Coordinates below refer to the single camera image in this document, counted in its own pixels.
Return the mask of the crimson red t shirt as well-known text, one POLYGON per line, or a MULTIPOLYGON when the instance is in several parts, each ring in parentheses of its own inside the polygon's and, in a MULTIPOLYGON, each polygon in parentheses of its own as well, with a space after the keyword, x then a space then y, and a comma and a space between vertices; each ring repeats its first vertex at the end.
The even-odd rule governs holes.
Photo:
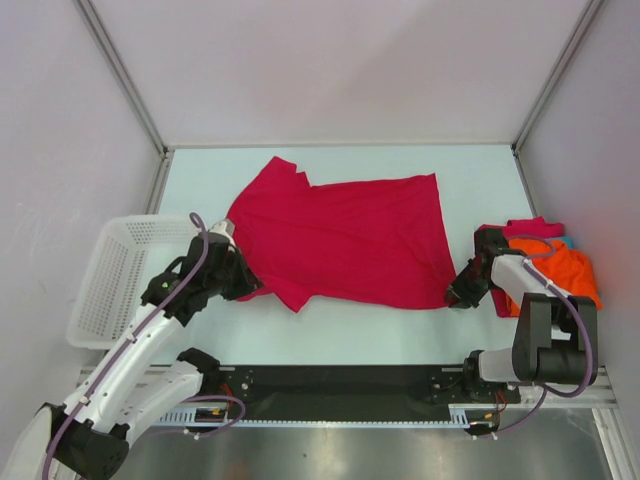
POLYGON ((313 185, 274 157, 227 217, 258 294, 294 312, 314 296, 407 310, 447 305, 456 272, 434 174, 313 185))

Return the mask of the white perforated plastic basket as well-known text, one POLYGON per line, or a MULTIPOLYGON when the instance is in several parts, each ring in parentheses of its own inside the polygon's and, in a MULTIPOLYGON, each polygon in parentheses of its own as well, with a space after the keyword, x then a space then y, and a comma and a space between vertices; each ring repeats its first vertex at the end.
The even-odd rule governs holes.
POLYGON ((111 349, 133 319, 148 282, 185 254, 198 232, 186 216, 110 220, 100 232, 72 310, 69 344, 111 349))

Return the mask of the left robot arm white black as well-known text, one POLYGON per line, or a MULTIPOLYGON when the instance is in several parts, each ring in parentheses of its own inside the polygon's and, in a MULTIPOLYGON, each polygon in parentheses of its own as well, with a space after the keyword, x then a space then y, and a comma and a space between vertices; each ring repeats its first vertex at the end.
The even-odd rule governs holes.
POLYGON ((49 478, 55 462, 85 479, 112 478, 136 441, 183 402, 238 407, 226 428, 245 416, 246 405, 226 387, 219 361, 197 348, 182 351, 154 383, 136 387, 211 298, 236 300, 260 285, 236 245, 231 220, 206 227, 198 214, 189 218, 200 232, 187 254, 150 280, 133 319, 88 379, 62 404, 44 405, 48 431, 37 478, 49 478))

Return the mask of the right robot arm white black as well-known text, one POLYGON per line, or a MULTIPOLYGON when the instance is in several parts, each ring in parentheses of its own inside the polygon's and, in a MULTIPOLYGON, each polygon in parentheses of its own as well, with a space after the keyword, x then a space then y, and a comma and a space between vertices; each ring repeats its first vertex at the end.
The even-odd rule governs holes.
POLYGON ((598 370, 596 302, 561 287, 535 261, 559 249, 550 239, 531 237, 542 250, 528 253, 510 246, 499 228, 474 233, 474 256, 446 291, 448 306, 476 308, 492 290, 503 291, 519 310, 513 344, 476 350, 463 363, 461 388, 484 401, 498 383, 528 383, 563 398, 575 398, 598 370))

